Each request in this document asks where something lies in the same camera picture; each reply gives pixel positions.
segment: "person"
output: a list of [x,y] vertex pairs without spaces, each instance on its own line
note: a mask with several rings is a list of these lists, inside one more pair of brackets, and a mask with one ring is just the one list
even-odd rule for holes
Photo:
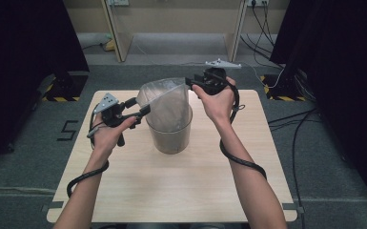
[[[230,77],[227,77],[227,80],[235,84]],[[214,123],[227,151],[236,157],[254,162],[230,122],[234,104],[232,90],[226,87],[219,94],[208,95],[202,88],[193,85],[193,91],[201,99],[205,112]],[[118,127],[100,128],[94,134],[95,147],[84,174],[99,169],[106,163],[121,133],[135,121],[135,117],[130,117]],[[93,125],[100,122],[101,114],[98,114]],[[255,169],[233,161],[229,163],[235,188],[250,227],[287,228],[281,205],[265,177]],[[54,228],[90,228],[100,179],[101,174],[84,179],[76,185]]]

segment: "hand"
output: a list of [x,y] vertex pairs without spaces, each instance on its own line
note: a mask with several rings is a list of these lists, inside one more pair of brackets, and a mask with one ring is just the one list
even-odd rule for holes
[[[227,80],[235,85],[235,81],[230,77],[227,76]],[[203,102],[204,110],[214,124],[230,121],[230,115],[234,105],[234,93],[229,86],[215,95],[206,94],[204,90],[197,85],[193,85],[192,88]]]
[[[94,119],[93,126],[103,121],[102,114],[99,113]],[[136,121],[136,117],[132,116],[123,121],[119,126],[111,128],[106,124],[100,124],[99,130],[94,133],[94,149],[100,150],[103,153],[110,156],[112,149],[117,144],[118,138],[121,136],[123,131],[129,128]]]

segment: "forearm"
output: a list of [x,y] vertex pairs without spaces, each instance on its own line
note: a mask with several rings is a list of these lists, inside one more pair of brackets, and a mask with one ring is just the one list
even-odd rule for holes
[[[233,156],[254,162],[229,121],[215,122],[225,149]],[[230,161],[234,182],[251,228],[286,228],[283,211],[265,177],[257,170]]]
[[[106,161],[100,150],[94,150],[83,174],[102,168]],[[76,185],[54,228],[90,228],[101,177],[88,177]]]

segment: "transparent plastic bag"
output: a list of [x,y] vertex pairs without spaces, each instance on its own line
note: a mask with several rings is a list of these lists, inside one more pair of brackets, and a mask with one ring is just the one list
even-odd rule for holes
[[189,87],[185,78],[167,78],[144,84],[136,98],[140,107],[151,105],[148,124],[159,132],[172,133],[191,122]]

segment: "table top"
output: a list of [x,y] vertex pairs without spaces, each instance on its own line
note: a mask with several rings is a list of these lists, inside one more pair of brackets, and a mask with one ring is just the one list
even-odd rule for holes
[[[86,138],[94,106],[105,93],[120,101],[138,91],[99,91],[93,96],[53,202],[68,201],[68,183],[82,174],[92,152]],[[278,200],[294,203],[275,144],[256,91],[240,90],[234,129],[257,164],[262,166]],[[219,150],[219,135],[206,116],[201,100],[189,91],[193,108],[190,142],[176,154],[159,152],[147,122],[126,130],[124,147],[114,148],[104,172],[93,212],[93,222],[244,222],[228,159]],[[125,110],[130,114],[138,105]],[[51,208],[47,219],[56,222],[62,208]],[[287,221],[295,210],[284,210]]]

